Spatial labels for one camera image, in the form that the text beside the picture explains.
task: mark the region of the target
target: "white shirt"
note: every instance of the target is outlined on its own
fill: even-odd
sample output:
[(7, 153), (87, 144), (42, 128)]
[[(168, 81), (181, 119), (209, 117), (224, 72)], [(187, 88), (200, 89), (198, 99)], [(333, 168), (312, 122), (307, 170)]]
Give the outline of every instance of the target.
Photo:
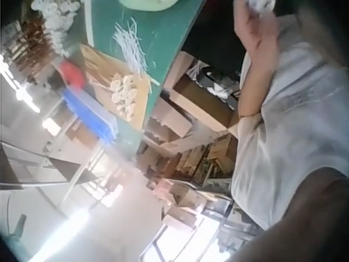
[[(312, 171), (330, 167), (349, 176), (349, 78), (303, 41), (293, 16), (281, 20), (279, 69), (261, 115), (238, 124), (231, 188), (264, 230), (282, 219)], [(249, 66), (246, 55), (241, 86)]]

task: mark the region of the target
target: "hand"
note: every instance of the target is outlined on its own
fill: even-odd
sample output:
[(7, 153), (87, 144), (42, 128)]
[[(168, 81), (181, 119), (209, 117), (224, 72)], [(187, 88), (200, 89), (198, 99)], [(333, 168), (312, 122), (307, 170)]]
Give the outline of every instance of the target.
[(234, 0), (234, 30), (253, 64), (275, 70), (279, 61), (279, 26), (273, 12), (260, 16), (245, 0)]

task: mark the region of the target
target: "blue plastic bin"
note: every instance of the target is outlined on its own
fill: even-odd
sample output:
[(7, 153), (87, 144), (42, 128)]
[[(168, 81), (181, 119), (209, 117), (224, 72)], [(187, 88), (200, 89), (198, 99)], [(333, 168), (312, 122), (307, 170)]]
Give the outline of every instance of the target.
[(110, 144), (118, 133), (117, 118), (83, 90), (66, 88), (63, 99), (81, 122), (105, 144)]

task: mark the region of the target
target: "green work table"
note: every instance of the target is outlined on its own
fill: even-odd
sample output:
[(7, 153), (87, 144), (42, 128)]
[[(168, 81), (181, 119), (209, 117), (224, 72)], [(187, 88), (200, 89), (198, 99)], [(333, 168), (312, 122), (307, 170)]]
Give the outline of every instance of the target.
[[(112, 39), (115, 24), (127, 28), (131, 18), (137, 23), (137, 36), (146, 54), (147, 73), (152, 78), (152, 92), (148, 95), (145, 123), (148, 121), (161, 87), (177, 53), (196, 20), (205, 0), (179, 0), (171, 8), (160, 12), (128, 9), (118, 0), (85, 0), (85, 23), (89, 45), (124, 61), (118, 44)], [(143, 134), (119, 119), (118, 147), (128, 156), (134, 155)]]

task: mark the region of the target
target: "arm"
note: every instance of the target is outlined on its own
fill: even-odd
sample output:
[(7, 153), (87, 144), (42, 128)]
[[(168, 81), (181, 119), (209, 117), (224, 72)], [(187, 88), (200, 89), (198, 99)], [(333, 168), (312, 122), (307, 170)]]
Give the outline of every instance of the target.
[[(348, 197), (347, 179), (340, 172), (331, 168), (312, 172), (299, 186), (284, 218), (228, 262), (313, 261), (329, 236), (345, 228)], [(341, 241), (333, 244), (342, 245)]]
[(261, 111), (275, 69), (279, 63), (279, 25), (270, 12), (259, 16), (245, 0), (234, 1), (234, 30), (251, 57), (251, 66), (239, 98), (240, 117)]
[(239, 117), (254, 116), (261, 111), (274, 71), (253, 63), (246, 76), (238, 103)]

